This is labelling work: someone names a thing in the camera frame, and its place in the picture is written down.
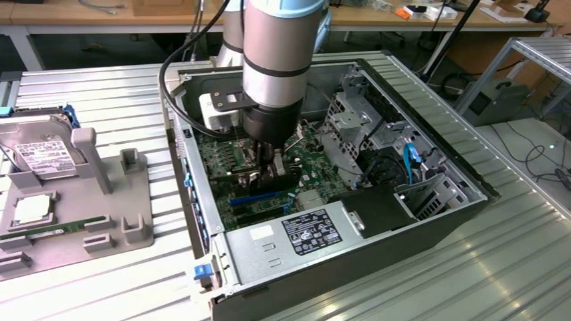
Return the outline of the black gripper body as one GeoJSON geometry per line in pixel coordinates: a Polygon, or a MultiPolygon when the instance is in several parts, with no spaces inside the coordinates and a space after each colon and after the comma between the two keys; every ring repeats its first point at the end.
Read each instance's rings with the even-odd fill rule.
{"type": "Polygon", "coordinates": [[[285,107],[257,105],[241,112],[241,124],[248,135],[273,148],[281,148],[293,135],[302,100],[285,107]]]}

